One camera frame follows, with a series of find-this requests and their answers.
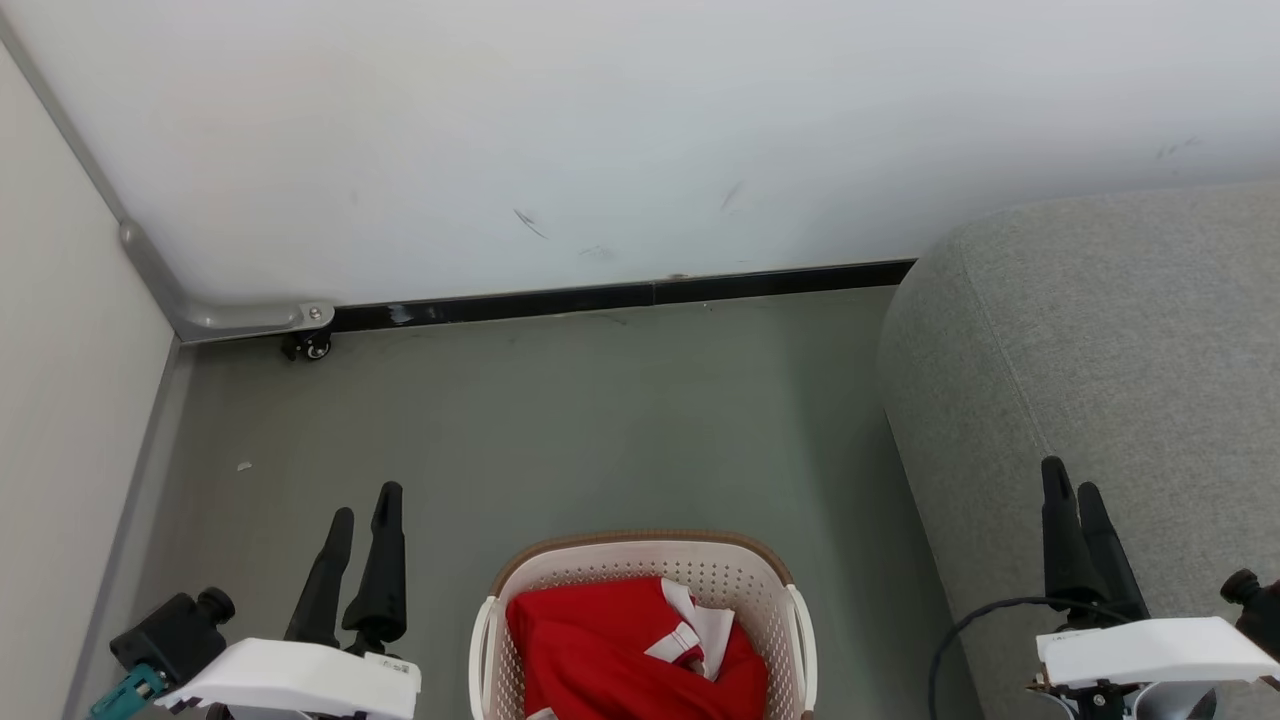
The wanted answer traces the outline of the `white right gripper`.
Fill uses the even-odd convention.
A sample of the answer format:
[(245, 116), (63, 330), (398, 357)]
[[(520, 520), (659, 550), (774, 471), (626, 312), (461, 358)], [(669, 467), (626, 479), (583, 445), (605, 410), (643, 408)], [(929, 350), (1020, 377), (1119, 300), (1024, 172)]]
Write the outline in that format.
[(1151, 619), (1100, 488), (1082, 483), (1078, 503), (1060, 457), (1039, 469), (1050, 607), (1069, 626), (1093, 626), (1102, 603), (1138, 623), (1037, 637), (1030, 692), (1068, 720), (1213, 720), (1221, 685), (1280, 682), (1280, 661), (1222, 618)]

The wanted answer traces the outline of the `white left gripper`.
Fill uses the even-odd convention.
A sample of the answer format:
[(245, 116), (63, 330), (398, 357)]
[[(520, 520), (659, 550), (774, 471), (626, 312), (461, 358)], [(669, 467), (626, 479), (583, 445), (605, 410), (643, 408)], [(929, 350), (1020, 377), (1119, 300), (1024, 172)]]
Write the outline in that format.
[(308, 570), (284, 641), (239, 641), (155, 703), (173, 712), (221, 705), (239, 720), (413, 720), (421, 673), (412, 662), (384, 656), (407, 630), (401, 483), (381, 486), (370, 529), (358, 591), (342, 619), (342, 628), (355, 633), (348, 653), (337, 650), (337, 612), (355, 514), (342, 507)]

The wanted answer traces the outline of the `red garment with white stripes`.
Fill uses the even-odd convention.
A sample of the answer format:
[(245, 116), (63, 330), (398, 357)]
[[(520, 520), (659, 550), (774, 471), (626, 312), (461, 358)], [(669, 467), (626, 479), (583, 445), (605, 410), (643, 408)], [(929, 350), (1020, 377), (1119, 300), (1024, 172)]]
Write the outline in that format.
[(506, 620), (525, 720), (668, 720), (676, 685), (705, 665), (657, 577), (525, 592)]

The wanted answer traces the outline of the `grey fabric sofa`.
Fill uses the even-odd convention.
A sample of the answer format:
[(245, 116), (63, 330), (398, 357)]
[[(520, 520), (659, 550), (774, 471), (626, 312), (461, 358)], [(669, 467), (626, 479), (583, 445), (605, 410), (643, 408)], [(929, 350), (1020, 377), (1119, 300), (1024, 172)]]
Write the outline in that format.
[(920, 720), (1062, 720), (1027, 685), (1043, 592), (1041, 462), (1094, 483), (1155, 618), (1280, 580), (1280, 179), (1062, 199), (957, 228), (890, 304), (879, 395), (943, 592)]

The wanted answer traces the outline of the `grey floor trim strip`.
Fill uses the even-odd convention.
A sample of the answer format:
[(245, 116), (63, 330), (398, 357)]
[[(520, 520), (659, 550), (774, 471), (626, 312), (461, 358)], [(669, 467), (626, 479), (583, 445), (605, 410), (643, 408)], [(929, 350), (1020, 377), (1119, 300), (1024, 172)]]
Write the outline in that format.
[(123, 671), (108, 642), (155, 605), (147, 566), (195, 355), (179, 341), (170, 347), (60, 720), (86, 720), (90, 706), (119, 682)]

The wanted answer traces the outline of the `white perforated laundry basket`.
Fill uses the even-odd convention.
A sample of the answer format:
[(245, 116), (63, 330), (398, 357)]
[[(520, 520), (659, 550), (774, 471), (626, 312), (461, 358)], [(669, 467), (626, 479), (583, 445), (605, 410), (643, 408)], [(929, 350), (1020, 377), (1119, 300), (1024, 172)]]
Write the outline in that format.
[(817, 638), (792, 573), (771, 547), (718, 530), (623, 530), (547, 539), (515, 555), (480, 606), (470, 637), (474, 720), (517, 720), (524, 671), (506, 605), (525, 591), (664, 577), (710, 609), (731, 609), (769, 671), (765, 720), (815, 720)]

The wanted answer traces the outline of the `red garment with white collar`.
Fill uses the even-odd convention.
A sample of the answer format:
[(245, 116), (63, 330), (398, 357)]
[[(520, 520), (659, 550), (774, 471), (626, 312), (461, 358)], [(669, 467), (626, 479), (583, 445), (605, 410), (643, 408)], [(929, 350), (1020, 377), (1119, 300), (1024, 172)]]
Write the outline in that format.
[(657, 720), (764, 720), (769, 671), (737, 615), (696, 601), (680, 583), (660, 579), (675, 625), (645, 650), (663, 673)]

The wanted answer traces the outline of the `black baseboard strip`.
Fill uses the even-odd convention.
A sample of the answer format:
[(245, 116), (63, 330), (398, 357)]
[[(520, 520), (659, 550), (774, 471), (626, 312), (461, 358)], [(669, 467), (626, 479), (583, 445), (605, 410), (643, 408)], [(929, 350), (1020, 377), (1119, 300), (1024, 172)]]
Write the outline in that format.
[(902, 282), (914, 264), (913, 259), (905, 259), (783, 272), (346, 306), (335, 310), (335, 318), (328, 329), (332, 333), (393, 331), (896, 286)]

